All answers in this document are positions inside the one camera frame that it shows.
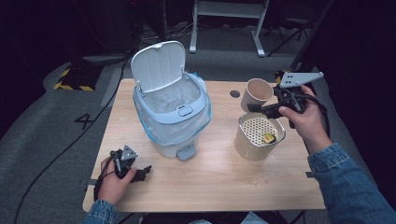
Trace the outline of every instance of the cable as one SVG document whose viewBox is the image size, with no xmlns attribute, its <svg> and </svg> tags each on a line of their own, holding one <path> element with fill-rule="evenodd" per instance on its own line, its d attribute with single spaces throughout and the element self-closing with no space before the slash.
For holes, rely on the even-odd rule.
<svg viewBox="0 0 396 224">
<path fill-rule="evenodd" d="M 91 34 L 93 35 L 93 37 L 98 41 L 98 43 L 99 43 L 102 47 L 104 47 L 105 49 L 110 50 L 111 52 L 115 52 L 115 53 L 125 53 L 125 52 L 122 52 L 122 51 L 114 50 L 114 49 L 108 47 L 107 45 L 105 45 L 105 44 L 99 39 L 99 37 L 96 36 L 95 32 L 93 31 L 93 29 L 92 29 L 91 26 L 89 25 L 87 19 L 85 18 L 84 14 L 82 13 L 81 8 L 78 6 L 76 0 L 73 0 L 73 3 L 74 3 L 74 5 L 75 5 L 76 8 L 77 8 L 78 13 L 81 15 L 82 19 L 84 20 L 85 24 L 87 25 L 88 29 L 90 30 Z M 130 49 L 128 49 L 127 52 L 130 52 L 130 51 L 132 51 L 133 49 L 134 49 L 134 46 L 132 46 Z"/>
<path fill-rule="evenodd" d="M 13 224 L 17 223 L 18 220 L 18 215 L 21 211 L 21 207 L 23 204 L 24 199 L 26 198 L 27 194 L 29 193 L 30 189 L 32 188 L 32 186 L 35 184 L 35 182 L 38 180 L 38 178 L 40 176 L 42 176 L 50 167 L 53 163 L 55 163 L 67 150 L 70 149 L 70 147 L 72 147 L 90 128 L 91 126 L 99 119 L 99 117 L 102 115 L 102 113 L 105 111 L 105 109 L 108 107 L 108 105 L 110 104 L 110 102 L 113 100 L 114 96 L 116 95 L 119 86 L 120 86 L 120 82 L 123 79 L 123 71 L 125 69 L 125 65 L 127 64 L 129 58 L 132 56 L 132 54 L 124 61 L 124 64 L 122 65 L 121 68 L 121 74 L 120 74 L 120 80 L 119 80 L 119 85 L 117 85 L 117 88 L 114 90 L 113 95 L 111 96 L 111 98 L 107 101 L 106 105 L 102 108 L 102 110 L 99 112 L 99 114 L 95 117 L 95 119 L 90 123 L 90 125 L 84 130 L 84 132 L 82 132 L 68 147 L 66 147 L 60 154 L 58 154 L 58 156 L 56 156 L 36 177 L 35 179 L 31 182 L 31 184 L 29 185 L 29 187 L 27 188 L 27 190 L 23 193 L 23 196 L 20 200 L 20 203 L 18 204 L 17 207 L 17 211 L 15 213 L 14 216 L 14 221 Z"/>
<path fill-rule="evenodd" d="M 290 223 L 290 224 L 295 224 L 298 220 L 300 220 L 300 218 L 303 217 L 304 218 L 304 223 L 305 223 L 305 211 L 301 211 L 297 217 Z"/>
<path fill-rule="evenodd" d="M 98 179 L 96 180 L 96 183 L 95 183 L 95 188 L 93 189 L 93 199 L 95 201 L 98 199 L 99 190 L 102 187 L 103 179 L 105 179 L 106 176 L 115 172 L 115 171 L 113 171 L 113 172 L 110 172 L 107 174 L 107 167 L 112 160 L 114 160 L 114 155 L 112 155 L 110 153 L 110 157 L 107 159 L 105 167 L 103 167 L 101 173 L 99 174 Z"/>
<path fill-rule="evenodd" d="M 178 30 L 176 30 L 175 27 L 172 27 L 172 28 L 169 29 L 170 32 L 166 32 L 167 34 L 165 34 L 165 38 L 166 38 L 167 40 L 177 40 L 177 39 L 182 38 L 182 37 L 185 36 L 185 35 L 191 35 L 192 32 L 190 32 L 190 33 L 184 33 L 184 34 L 183 34 L 183 32 L 189 30 L 189 28 L 190 28 L 192 25 L 193 25 L 193 23 L 190 23 L 190 24 L 186 25 L 186 26 L 183 27 L 183 28 L 179 28 Z M 139 45 L 144 46 L 144 47 L 147 47 L 147 46 L 151 46 L 151 45 L 153 45 L 153 44 L 159 42 L 159 38 L 160 38 L 160 37 L 159 37 L 158 35 L 155 35 L 155 32 L 153 32 L 154 34 L 152 34 L 151 32 L 152 32 L 152 30 L 145 30 L 145 31 L 143 32 L 143 34 L 140 36 Z M 156 40 L 155 43 L 147 43 L 147 42 L 144 42 L 145 40 L 150 40 L 150 39 L 157 39 L 157 40 Z"/>
<path fill-rule="evenodd" d="M 121 221 L 119 221 L 119 224 L 124 223 L 126 220 L 128 220 L 131 216 L 133 216 L 135 213 L 129 214 L 127 217 L 123 218 Z"/>
<path fill-rule="evenodd" d="M 119 58 L 105 59 L 105 60 L 103 60 L 103 59 L 93 60 L 93 59 L 90 59 L 90 57 L 83 57 L 83 60 L 92 66 L 101 66 L 101 65 L 104 66 L 104 65 L 109 65 L 109 64 L 113 64 L 113 63 L 123 62 L 126 58 L 129 58 L 128 54 L 123 53 L 123 55 Z"/>
<path fill-rule="evenodd" d="M 329 122 L 329 116 L 328 116 L 328 114 L 327 114 L 327 108 L 326 108 L 326 106 L 324 106 L 323 104 L 321 104 L 320 101 L 319 101 L 316 97 L 311 96 L 311 95 L 309 95 L 309 94 L 296 95 L 296 96 L 298 96 L 298 97 L 303 97 L 303 98 L 305 98 L 305 99 L 307 99 L 307 100 L 310 100 L 310 101 L 312 101 L 312 102 L 314 102 L 315 104 L 318 105 L 319 111 L 320 111 L 320 113 L 322 114 L 322 117 L 324 118 L 326 134 L 330 137 L 330 122 Z"/>
</svg>

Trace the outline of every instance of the cylindrical container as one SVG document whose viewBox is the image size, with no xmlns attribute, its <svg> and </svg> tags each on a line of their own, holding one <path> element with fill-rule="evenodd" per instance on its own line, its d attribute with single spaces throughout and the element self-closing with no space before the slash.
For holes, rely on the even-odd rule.
<svg viewBox="0 0 396 224">
<path fill-rule="evenodd" d="M 274 96 L 274 89 L 263 79 L 253 78 L 247 82 L 244 96 L 241 100 L 242 109 L 249 113 L 248 105 L 264 105 Z"/>
<path fill-rule="evenodd" d="M 275 142 L 266 144 L 262 138 L 271 133 Z M 285 129 L 277 119 L 268 119 L 262 114 L 245 114 L 239 118 L 235 137 L 236 151 L 248 161 L 262 161 L 286 136 Z"/>
</svg>

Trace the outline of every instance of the white trash can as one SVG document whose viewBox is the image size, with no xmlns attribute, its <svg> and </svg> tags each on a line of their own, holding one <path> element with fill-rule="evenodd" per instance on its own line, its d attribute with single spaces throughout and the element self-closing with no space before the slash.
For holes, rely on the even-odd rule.
<svg viewBox="0 0 396 224">
<path fill-rule="evenodd" d="M 211 120 L 204 81 L 184 71 L 185 50 L 177 41 L 140 50 L 132 58 L 134 105 L 148 138 L 167 158 L 195 153 L 198 133 Z"/>
</svg>

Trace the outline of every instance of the wooden table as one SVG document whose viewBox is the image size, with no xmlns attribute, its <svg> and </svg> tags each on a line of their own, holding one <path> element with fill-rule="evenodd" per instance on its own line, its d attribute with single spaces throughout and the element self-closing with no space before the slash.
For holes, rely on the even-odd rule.
<svg viewBox="0 0 396 224">
<path fill-rule="evenodd" d="M 307 151 L 297 132 L 281 118 L 286 138 L 264 161 L 247 161 L 235 150 L 233 140 L 245 82 L 207 81 L 212 120 L 198 137 L 197 154 L 188 161 L 163 157 L 152 145 L 136 114 L 134 80 L 124 79 L 111 111 L 102 145 L 92 172 L 100 174 L 100 162 L 111 150 L 128 145 L 138 154 L 134 167 L 152 165 L 144 182 L 127 189 L 117 208 L 121 212 L 259 211 L 323 209 L 315 178 L 309 178 Z M 233 98 L 230 91 L 239 91 Z M 274 97 L 267 104 L 276 102 Z M 93 203 L 89 186 L 83 208 Z"/>
</svg>

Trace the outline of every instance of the gray carpet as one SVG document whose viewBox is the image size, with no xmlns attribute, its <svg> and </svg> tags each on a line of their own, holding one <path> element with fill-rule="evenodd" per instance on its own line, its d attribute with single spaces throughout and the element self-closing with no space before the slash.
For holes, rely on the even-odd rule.
<svg viewBox="0 0 396 224">
<path fill-rule="evenodd" d="M 197 72 L 204 80 L 248 81 L 260 77 L 274 82 L 274 72 L 290 70 L 290 64 L 304 43 L 291 40 L 272 57 L 259 58 L 250 31 L 243 29 L 206 29 L 198 34 L 197 51 L 189 54 L 190 36 L 180 41 L 186 48 L 186 70 Z M 280 43 L 277 31 L 261 35 L 266 51 Z M 90 114 L 94 119 L 104 109 L 91 128 L 35 182 L 25 198 L 18 223 L 80 223 L 85 216 L 82 202 L 87 182 L 102 137 L 111 106 L 103 108 L 117 87 L 121 63 L 104 68 L 96 91 L 63 91 L 53 89 L 67 63 L 47 75 L 47 92 L 15 121 L 1 139 L 0 151 L 0 223 L 12 223 L 22 194 L 34 178 L 82 133 L 82 124 L 74 120 Z M 130 64 L 124 71 L 131 77 Z M 358 164 L 365 168 L 344 123 L 338 117 L 328 95 L 324 79 L 314 82 L 319 100 L 329 108 L 332 140 L 342 144 Z M 300 211 L 282 211 L 292 221 Z M 138 223 L 141 214 L 125 223 Z M 310 210 L 306 223 L 328 223 L 324 210 Z"/>
</svg>

